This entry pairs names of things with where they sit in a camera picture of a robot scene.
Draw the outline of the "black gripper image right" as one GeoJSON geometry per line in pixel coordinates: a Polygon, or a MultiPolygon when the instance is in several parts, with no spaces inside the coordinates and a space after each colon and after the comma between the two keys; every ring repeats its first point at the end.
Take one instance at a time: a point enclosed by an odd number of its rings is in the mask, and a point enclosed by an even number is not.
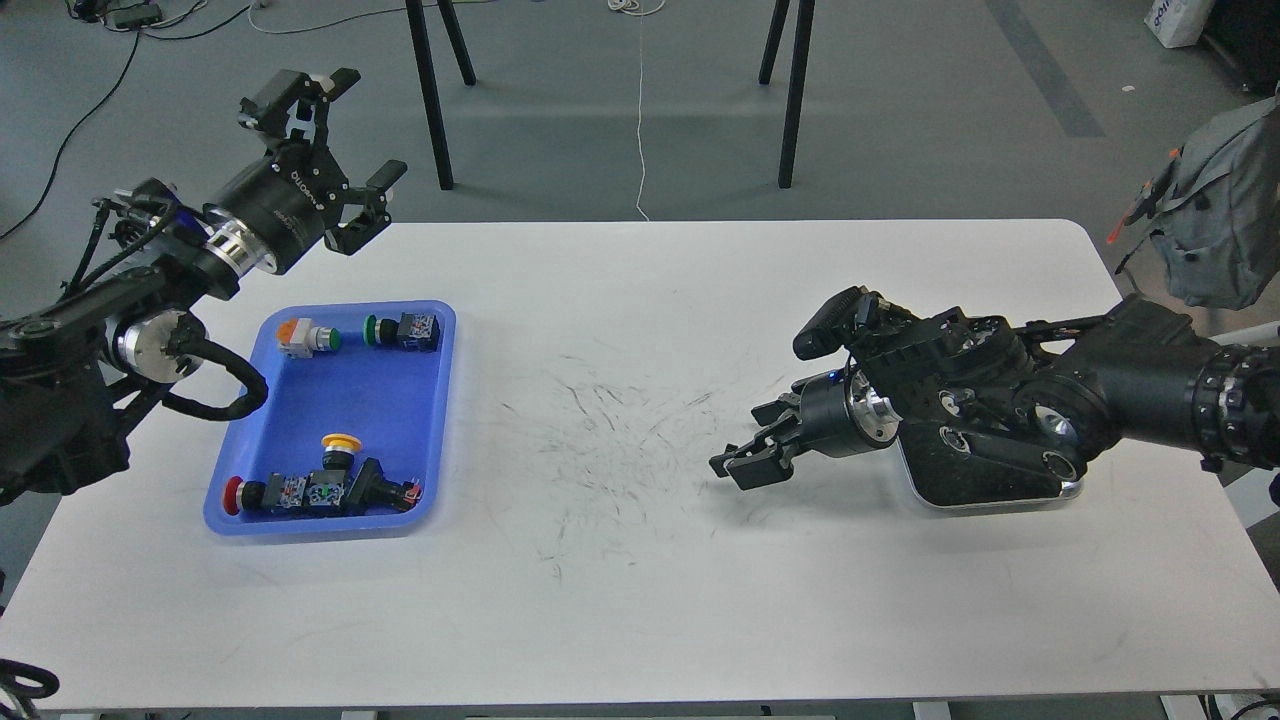
{"type": "Polygon", "coordinates": [[[794,477],[794,457],[813,451],[849,457],[881,448],[881,424],[861,404],[868,383],[859,372],[827,372],[795,382],[795,392],[755,406],[762,429],[745,445],[727,445],[709,459],[718,478],[742,491],[778,484],[794,477]]]}

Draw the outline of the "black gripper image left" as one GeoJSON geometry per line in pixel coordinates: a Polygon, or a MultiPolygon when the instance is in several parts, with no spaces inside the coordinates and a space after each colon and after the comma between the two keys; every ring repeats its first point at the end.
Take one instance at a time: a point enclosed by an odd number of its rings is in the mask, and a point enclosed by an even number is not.
{"type": "Polygon", "coordinates": [[[224,184],[205,204],[205,215],[247,227],[274,275],[288,272],[324,234],[326,249],[352,256],[390,225],[390,188],[407,164],[388,160],[364,187],[351,187],[326,149],[330,105],[360,79],[346,67],[329,76],[279,70],[239,101],[238,124],[273,151],[224,184]]]}

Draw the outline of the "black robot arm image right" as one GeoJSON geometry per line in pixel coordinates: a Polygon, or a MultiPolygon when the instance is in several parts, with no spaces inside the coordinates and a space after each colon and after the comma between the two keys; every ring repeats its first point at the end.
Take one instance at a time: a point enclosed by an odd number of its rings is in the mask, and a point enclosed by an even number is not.
{"type": "Polygon", "coordinates": [[[713,456],[741,489],[785,482],[806,452],[899,446],[937,509],[1079,493],[1088,462],[1130,438],[1226,462],[1277,466],[1277,350],[1220,345],[1137,293],[1106,314],[1010,325],[951,307],[916,316],[854,286],[794,338],[801,360],[847,351],[751,414],[745,445],[713,456]]]}

